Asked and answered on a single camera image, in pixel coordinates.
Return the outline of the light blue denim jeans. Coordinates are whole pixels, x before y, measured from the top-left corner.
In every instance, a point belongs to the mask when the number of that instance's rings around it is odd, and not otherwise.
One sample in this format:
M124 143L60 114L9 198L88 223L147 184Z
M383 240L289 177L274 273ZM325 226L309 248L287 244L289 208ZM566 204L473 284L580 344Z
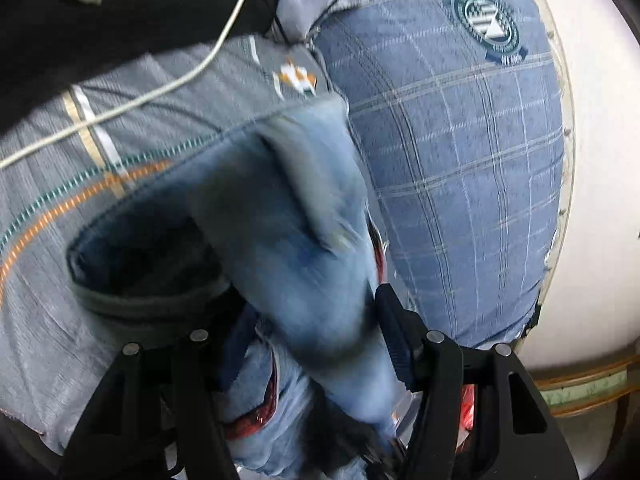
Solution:
M85 226L66 252L92 329L163 347L229 288L254 338L216 410L232 460L361 479L398 383L375 323L382 252L336 93L234 127Z

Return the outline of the grey patterned bed sheet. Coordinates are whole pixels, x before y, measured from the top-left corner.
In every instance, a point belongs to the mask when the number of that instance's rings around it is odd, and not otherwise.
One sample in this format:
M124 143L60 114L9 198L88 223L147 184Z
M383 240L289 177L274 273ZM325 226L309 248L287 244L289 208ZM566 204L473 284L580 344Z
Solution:
M327 92L317 53L259 37L145 54L2 134L3 155L87 128L1 173L1 411L62 454L114 353L89 332L65 251L98 214L221 131Z

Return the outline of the blue plaid pillow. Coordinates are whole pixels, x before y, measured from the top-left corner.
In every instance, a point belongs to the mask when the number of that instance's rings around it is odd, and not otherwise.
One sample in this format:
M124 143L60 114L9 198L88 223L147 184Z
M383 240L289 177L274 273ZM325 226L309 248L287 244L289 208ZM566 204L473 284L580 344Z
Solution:
M398 294L485 348L539 312L558 228L561 85L536 0L367 0L316 44L347 99Z

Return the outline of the black cushion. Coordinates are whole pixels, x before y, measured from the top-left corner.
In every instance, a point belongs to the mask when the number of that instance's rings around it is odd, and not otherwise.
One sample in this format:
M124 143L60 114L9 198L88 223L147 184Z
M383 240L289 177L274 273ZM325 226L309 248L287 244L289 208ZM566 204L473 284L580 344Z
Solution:
M1 0L1 128L146 52L213 41L236 0Z

